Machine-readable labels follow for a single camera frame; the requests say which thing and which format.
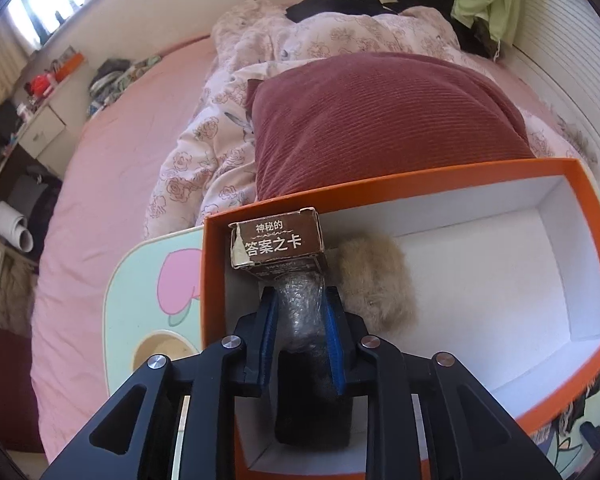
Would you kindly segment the black clothes pile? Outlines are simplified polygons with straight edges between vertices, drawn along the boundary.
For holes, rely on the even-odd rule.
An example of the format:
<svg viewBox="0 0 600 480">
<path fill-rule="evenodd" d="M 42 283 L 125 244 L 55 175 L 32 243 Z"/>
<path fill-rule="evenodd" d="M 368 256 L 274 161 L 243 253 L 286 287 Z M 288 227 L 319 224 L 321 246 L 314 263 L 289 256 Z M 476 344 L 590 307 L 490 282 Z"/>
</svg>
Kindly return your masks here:
<svg viewBox="0 0 600 480">
<path fill-rule="evenodd" d="M 380 0 L 302 0 L 286 9 L 286 18 L 299 23 L 321 13 L 346 15 L 394 14 L 394 11 Z"/>
</svg>

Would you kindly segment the white paper roll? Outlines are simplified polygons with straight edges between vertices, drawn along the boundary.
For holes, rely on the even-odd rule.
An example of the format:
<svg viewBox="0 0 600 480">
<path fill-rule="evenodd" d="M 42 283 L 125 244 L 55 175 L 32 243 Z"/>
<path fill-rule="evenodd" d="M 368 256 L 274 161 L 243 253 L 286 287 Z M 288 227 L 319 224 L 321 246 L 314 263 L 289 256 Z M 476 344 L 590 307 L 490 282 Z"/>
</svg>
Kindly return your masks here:
<svg viewBox="0 0 600 480">
<path fill-rule="evenodd" d="M 0 202 L 0 236 L 25 254 L 33 249 L 33 236 L 26 216 L 6 202 Z"/>
</svg>

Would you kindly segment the floral pink quilt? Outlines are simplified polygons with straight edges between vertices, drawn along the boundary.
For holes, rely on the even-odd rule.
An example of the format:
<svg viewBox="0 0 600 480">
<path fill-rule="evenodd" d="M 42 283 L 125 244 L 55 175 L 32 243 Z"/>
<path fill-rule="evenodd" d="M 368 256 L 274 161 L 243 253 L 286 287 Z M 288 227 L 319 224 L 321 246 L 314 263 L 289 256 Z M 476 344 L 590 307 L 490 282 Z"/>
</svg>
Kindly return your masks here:
<svg viewBox="0 0 600 480">
<path fill-rule="evenodd" d="M 247 120 L 247 79 L 271 78 L 336 54 L 422 54 L 475 70 L 513 99 L 524 120 L 533 154 L 584 159 L 576 142 L 531 92 L 492 62 L 460 50 L 451 24 L 433 8 L 399 14 L 323 12 L 294 23 L 279 4 L 248 0 L 224 13 L 212 28 L 216 58 L 194 117 L 162 164 L 146 209 L 144 235 L 200 226 L 223 210 L 254 202 L 256 140 Z"/>
</svg>

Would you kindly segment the tan fluffy scrunchie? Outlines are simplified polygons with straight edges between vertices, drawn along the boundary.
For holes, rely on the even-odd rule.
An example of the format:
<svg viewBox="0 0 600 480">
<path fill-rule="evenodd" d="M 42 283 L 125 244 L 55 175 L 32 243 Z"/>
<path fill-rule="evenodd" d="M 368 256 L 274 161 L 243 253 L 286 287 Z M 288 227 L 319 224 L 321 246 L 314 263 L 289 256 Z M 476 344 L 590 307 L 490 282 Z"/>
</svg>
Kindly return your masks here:
<svg viewBox="0 0 600 480">
<path fill-rule="evenodd" d="M 413 325 L 417 306 L 404 253 L 381 234 L 344 240 L 326 252 L 328 280 L 344 310 L 360 316 L 369 332 L 396 332 Z"/>
</svg>

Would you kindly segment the plastic bundle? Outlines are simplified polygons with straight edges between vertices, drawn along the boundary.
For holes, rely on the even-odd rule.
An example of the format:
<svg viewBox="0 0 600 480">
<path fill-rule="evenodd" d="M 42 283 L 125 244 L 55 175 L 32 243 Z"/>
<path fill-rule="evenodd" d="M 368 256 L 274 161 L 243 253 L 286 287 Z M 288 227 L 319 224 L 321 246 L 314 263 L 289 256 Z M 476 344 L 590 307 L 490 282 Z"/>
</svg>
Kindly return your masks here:
<svg viewBox="0 0 600 480">
<path fill-rule="evenodd" d="M 289 273 L 279 278 L 274 288 L 279 300 L 277 347 L 288 351 L 309 351 L 324 344 L 323 275 L 315 272 Z"/>
</svg>

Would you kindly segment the brown card box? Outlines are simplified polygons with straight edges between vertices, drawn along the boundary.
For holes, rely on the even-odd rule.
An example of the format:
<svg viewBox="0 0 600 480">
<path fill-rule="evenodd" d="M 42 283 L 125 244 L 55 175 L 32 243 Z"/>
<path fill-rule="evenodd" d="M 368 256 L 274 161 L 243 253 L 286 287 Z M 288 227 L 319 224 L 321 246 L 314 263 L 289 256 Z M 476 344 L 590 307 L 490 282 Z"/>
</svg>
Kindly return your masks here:
<svg viewBox="0 0 600 480">
<path fill-rule="evenodd" d="M 327 262 L 320 215 L 310 207 L 233 222 L 230 264 L 265 281 L 294 272 L 323 274 Z"/>
</svg>

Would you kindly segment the white drawer cabinet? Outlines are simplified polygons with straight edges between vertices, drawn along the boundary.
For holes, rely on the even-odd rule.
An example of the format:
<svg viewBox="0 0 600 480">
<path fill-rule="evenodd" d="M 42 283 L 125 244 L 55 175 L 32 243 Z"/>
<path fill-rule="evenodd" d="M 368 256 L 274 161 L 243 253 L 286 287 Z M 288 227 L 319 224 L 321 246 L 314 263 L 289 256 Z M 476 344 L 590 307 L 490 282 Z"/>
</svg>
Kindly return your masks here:
<svg viewBox="0 0 600 480">
<path fill-rule="evenodd" d="M 67 166 L 76 146 L 71 129 L 50 105 L 22 125 L 18 140 L 32 158 L 54 167 Z"/>
</svg>

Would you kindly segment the orange cardboard box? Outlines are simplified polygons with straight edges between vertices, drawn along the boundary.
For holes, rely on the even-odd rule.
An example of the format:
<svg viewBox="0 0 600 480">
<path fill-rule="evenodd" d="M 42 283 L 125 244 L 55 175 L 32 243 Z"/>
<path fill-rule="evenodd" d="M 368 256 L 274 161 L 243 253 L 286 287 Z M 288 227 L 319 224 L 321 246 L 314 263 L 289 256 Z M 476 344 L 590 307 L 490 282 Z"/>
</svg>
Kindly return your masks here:
<svg viewBox="0 0 600 480">
<path fill-rule="evenodd" d="M 600 200 L 570 158 L 204 225 L 191 479 L 569 479 L 600 436 Z"/>
</svg>

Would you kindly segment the red corduroy pillow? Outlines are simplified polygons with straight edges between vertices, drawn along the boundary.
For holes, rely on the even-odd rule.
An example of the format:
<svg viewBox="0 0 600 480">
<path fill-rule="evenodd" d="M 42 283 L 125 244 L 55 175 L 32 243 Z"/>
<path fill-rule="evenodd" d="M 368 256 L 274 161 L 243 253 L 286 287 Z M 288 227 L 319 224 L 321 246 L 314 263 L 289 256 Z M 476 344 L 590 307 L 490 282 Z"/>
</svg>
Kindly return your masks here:
<svg viewBox="0 0 600 480">
<path fill-rule="evenodd" d="M 325 58 L 248 84 L 257 196 L 446 166 L 532 157 L 494 82 L 429 56 Z"/>
</svg>

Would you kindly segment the cartoon lap desk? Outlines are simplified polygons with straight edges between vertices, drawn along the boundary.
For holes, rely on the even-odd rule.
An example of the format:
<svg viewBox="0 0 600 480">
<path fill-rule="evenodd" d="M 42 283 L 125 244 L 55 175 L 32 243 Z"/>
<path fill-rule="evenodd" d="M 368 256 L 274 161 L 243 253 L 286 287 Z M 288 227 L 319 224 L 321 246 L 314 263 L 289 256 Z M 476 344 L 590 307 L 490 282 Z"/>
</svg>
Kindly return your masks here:
<svg viewBox="0 0 600 480">
<path fill-rule="evenodd" d="M 536 208 L 391 235 L 411 272 L 417 320 L 387 333 L 401 350 L 456 356 L 533 428 L 564 476 L 582 469 L 600 428 L 600 246 L 580 218 Z M 204 345 L 202 229 L 137 246 L 114 271 L 104 304 L 107 384 L 119 388 L 152 354 Z"/>
</svg>

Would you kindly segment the folded clothes on bed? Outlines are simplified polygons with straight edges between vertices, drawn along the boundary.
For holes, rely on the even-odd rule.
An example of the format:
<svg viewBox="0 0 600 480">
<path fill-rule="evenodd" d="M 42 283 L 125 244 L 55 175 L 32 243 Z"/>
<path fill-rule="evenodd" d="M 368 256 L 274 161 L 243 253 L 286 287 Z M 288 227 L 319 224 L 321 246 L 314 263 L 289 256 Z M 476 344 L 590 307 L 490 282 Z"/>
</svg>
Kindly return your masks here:
<svg viewBox="0 0 600 480">
<path fill-rule="evenodd" d="M 91 119 L 114 104 L 131 84 L 142 78 L 161 61 L 160 55 L 150 56 L 135 63 L 125 58 L 108 58 L 99 67 L 88 86 L 90 104 L 86 110 L 86 117 Z"/>
</svg>

